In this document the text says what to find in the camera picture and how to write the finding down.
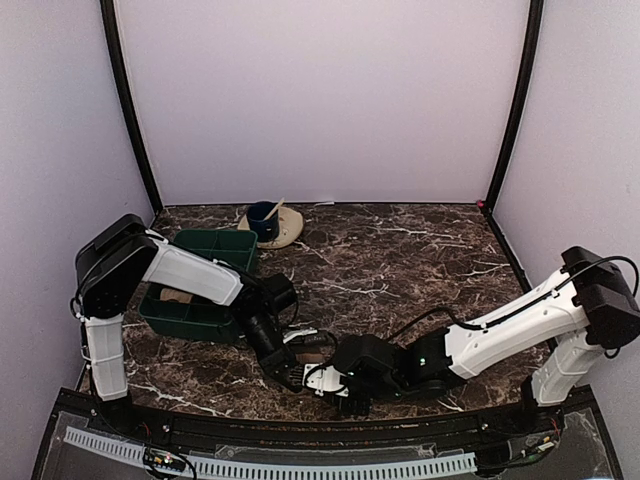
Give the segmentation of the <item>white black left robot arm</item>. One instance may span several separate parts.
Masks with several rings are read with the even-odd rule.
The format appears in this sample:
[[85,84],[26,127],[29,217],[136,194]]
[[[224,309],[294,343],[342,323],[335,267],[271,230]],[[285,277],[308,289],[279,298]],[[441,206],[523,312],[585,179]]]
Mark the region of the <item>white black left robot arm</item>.
[[120,436],[141,427],[124,399],[123,320],[140,285],[140,315],[160,335],[230,344],[244,337],[263,372],[292,392],[303,388],[302,365],[284,339],[280,313],[296,305],[283,274],[255,274],[257,236],[251,231],[182,230],[168,240],[127,214],[77,254],[71,300],[84,326],[84,350],[103,421]]

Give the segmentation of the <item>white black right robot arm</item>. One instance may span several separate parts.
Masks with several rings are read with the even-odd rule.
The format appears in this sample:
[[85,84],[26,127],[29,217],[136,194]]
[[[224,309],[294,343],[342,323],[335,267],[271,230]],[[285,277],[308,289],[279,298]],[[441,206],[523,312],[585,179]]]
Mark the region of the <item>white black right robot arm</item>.
[[619,268],[633,260],[601,257],[574,246],[536,288],[479,318],[431,331],[406,346],[372,334],[341,341],[331,362],[350,399],[436,399],[493,365],[550,339],[547,361],[523,385],[526,399],[510,413],[521,434],[534,432],[602,356],[639,336],[637,282]]

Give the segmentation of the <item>striped cream red sock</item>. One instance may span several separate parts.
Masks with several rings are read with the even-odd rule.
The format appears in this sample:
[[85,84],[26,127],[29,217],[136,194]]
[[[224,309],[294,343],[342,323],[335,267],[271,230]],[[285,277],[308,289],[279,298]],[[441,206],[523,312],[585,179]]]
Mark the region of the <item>striped cream red sock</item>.
[[162,302],[190,304],[193,300],[193,295],[181,290],[164,287],[160,291],[159,300]]

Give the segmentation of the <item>tan brown sock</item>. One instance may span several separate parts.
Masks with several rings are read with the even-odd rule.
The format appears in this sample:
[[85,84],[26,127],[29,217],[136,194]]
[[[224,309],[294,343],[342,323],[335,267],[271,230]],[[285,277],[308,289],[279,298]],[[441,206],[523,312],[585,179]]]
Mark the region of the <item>tan brown sock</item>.
[[296,359],[301,364],[324,364],[331,361],[330,355],[324,355],[322,352],[301,352],[295,354]]

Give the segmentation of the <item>green plastic divided tray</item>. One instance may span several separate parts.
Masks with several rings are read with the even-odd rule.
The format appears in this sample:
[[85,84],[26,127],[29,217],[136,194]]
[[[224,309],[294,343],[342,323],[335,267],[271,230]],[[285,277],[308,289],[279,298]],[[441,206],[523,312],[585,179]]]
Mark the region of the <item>green plastic divided tray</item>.
[[[249,273],[256,270],[257,235],[238,230],[185,229],[173,242],[208,260],[223,260]],[[138,313],[154,333],[192,341],[234,344],[241,330],[222,306],[193,296],[190,304],[162,302],[162,285],[152,284],[141,300]]]

